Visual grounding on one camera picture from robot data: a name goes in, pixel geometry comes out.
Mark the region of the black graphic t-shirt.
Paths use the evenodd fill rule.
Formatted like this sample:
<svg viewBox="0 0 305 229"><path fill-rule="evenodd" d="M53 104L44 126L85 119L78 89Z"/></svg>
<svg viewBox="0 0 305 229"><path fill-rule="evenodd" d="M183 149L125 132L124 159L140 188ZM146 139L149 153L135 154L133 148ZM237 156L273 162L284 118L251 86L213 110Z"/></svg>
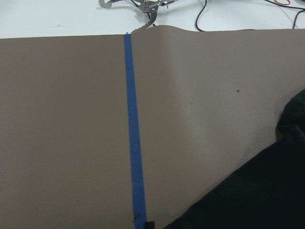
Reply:
<svg viewBox="0 0 305 229"><path fill-rule="evenodd" d="M302 229L305 226L305 93L285 106L277 141L168 225L170 229Z"/></svg>

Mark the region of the silver tripod stand green top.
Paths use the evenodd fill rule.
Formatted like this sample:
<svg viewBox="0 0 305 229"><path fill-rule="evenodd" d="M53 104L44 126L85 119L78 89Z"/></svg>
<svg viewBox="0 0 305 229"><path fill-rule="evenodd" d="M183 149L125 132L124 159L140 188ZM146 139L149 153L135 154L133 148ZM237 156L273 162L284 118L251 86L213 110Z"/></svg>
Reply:
<svg viewBox="0 0 305 229"><path fill-rule="evenodd" d="M176 2L175 0L132 0L132 4L139 9L143 14L148 15L149 21L145 23L143 26L133 30L131 33L136 33L140 31L144 31L148 28L154 27L155 21L157 19L158 9L160 7L168 8L168 5Z"/></svg>

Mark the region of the brown paper table cover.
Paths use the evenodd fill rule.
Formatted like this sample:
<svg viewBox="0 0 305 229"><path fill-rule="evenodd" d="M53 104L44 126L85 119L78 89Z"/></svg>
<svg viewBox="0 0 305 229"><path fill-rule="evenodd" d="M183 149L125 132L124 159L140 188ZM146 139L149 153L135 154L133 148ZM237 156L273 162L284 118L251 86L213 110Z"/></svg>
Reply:
<svg viewBox="0 0 305 229"><path fill-rule="evenodd" d="M276 140L305 31L0 41L0 226L171 223Z"/></svg>

